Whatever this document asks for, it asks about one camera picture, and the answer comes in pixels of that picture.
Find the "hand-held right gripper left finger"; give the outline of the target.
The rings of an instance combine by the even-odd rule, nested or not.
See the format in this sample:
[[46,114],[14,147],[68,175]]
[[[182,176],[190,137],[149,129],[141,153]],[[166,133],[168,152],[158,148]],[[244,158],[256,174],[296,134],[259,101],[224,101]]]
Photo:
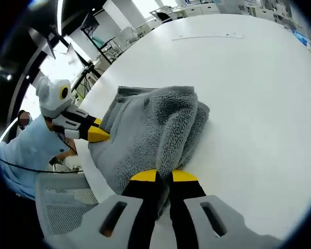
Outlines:
[[163,198],[156,169],[135,174],[121,195],[112,195],[84,214],[81,225],[45,237],[49,248],[149,248]]

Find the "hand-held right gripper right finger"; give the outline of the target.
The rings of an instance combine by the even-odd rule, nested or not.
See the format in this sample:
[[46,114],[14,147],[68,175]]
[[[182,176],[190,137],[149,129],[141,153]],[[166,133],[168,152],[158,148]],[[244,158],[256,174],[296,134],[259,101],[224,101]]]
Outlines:
[[178,248],[280,248],[281,241],[249,229],[242,214],[215,195],[207,195],[198,179],[173,170],[169,186],[172,221]]

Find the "person's left hand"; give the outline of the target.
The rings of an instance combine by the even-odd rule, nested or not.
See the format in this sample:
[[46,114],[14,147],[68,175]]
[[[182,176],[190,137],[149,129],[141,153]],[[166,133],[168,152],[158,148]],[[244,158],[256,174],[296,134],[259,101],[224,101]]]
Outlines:
[[46,125],[50,131],[55,132],[57,134],[64,135],[64,128],[54,124],[52,122],[52,118],[44,116],[44,119],[45,119]]

